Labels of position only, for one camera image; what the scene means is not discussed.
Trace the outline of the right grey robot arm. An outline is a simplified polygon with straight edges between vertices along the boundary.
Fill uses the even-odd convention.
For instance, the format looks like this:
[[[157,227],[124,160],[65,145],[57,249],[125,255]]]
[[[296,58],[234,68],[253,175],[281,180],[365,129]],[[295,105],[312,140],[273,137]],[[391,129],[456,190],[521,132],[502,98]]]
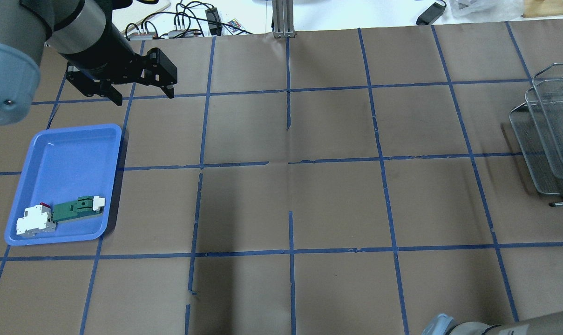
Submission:
[[[563,310],[522,322],[496,325],[457,323],[451,316],[439,314],[426,326],[422,335],[563,335]]]

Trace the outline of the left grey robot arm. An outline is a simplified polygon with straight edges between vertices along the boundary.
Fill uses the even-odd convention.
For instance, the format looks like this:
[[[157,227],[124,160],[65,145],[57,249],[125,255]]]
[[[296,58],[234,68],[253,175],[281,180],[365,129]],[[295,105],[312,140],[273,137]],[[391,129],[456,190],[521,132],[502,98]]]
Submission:
[[[157,47],[135,53],[112,22],[130,0],[0,0],[0,126],[24,119],[41,80],[46,45],[67,61],[66,80],[86,97],[120,106],[117,85],[175,95],[177,67]]]

